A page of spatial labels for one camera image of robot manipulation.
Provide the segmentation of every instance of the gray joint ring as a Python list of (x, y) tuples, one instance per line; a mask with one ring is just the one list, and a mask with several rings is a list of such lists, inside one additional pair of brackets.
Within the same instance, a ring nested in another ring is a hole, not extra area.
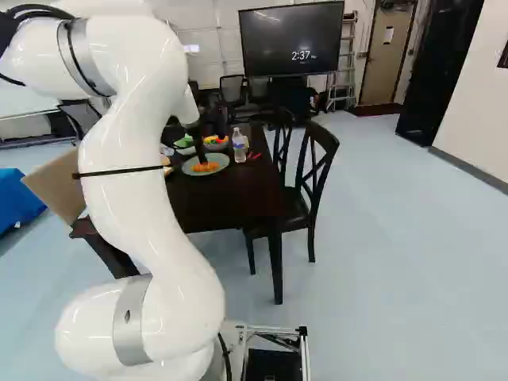
[(121, 292), (113, 315), (113, 347), (118, 360), (126, 367), (153, 362), (144, 351), (141, 318), (143, 302), (152, 274), (129, 279)]
[(95, 65), (87, 42), (86, 18), (62, 21), (58, 25), (56, 36), (63, 63), (71, 77), (88, 95), (109, 97), (116, 91), (104, 80)]

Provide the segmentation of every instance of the white robotic arm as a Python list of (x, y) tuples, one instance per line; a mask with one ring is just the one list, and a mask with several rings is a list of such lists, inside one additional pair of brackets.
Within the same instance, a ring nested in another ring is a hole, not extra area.
[[(83, 2), (59, 4), (76, 16), (83, 9)], [(163, 172), (122, 172), (160, 165), (160, 135), (170, 115), (184, 124), (198, 120), (183, 47), (154, 17), (98, 15), (80, 21), (67, 40), (70, 60), (61, 36), (71, 32), (59, 30), (61, 23), (22, 24), (2, 57), (3, 74), (61, 99), (116, 92), (79, 147), (79, 171), (118, 172), (85, 175), (81, 184), (101, 236), (152, 276), (120, 279), (75, 298), (56, 327), (57, 351), (70, 368), (100, 379), (197, 380), (224, 319), (224, 291), (180, 229)]]

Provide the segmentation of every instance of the door frame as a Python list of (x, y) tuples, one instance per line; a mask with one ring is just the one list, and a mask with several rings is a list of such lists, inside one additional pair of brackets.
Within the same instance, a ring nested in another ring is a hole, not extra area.
[[(365, 57), (365, 69), (364, 69), (364, 75), (362, 76), (362, 87), (360, 88), (360, 95), (358, 97), (358, 106), (360, 106), (360, 107), (361, 106), (368, 106), (368, 105), (361, 105), (360, 103), (362, 102), (362, 95), (364, 92), (365, 75), (367, 74), (368, 61), (371, 59), (372, 37), (374, 36), (374, 29), (375, 29), (374, 27), (375, 27), (375, 19), (376, 19), (375, 15), (378, 13), (379, 6), (381, 5), (381, 1), (382, 0), (375, 0), (374, 12), (372, 13), (371, 35), (370, 35), (369, 41), (368, 41), (367, 56)], [(413, 32), (413, 24), (414, 24), (414, 18), (416, 17), (417, 7), (418, 7), (418, 0), (414, 0), (413, 11), (411, 12), (410, 27), (407, 29), (406, 43), (404, 44), (404, 52), (402, 52), (401, 63), (400, 63), (400, 66), (398, 67), (397, 80), (395, 81), (394, 90), (391, 94), (391, 98), (390, 98), (391, 102), (394, 101), (395, 95), (397, 94), (398, 83), (400, 82), (400, 77), (402, 75), (402, 69), (404, 68), (404, 62), (406, 61), (406, 57), (407, 57), (407, 49), (410, 44), (411, 33)]]

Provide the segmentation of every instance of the tv screen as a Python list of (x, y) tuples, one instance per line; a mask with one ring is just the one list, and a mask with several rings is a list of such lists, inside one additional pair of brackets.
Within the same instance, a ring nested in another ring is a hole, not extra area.
[(337, 70), (344, 2), (240, 10), (247, 76)]

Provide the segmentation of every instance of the gray floor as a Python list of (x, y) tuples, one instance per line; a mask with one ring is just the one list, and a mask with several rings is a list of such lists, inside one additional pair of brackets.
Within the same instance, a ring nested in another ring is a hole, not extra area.
[[(305, 232), (283, 237), (282, 306), (272, 304), (266, 241), (255, 243), (250, 276), (239, 232), (191, 238), (217, 269), (229, 318), (308, 325), (318, 381), (506, 379), (508, 198), (395, 136), (396, 116), (318, 120), (342, 146), (321, 201), (317, 263), (307, 262)], [(0, 165), (30, 172), (69, 148), (3, 151)], [(72, 295), (110, 276), (67, 233), (48, 212), (0, 240), (2, 379), (86, 379), (59, 362), (52, 328)]]

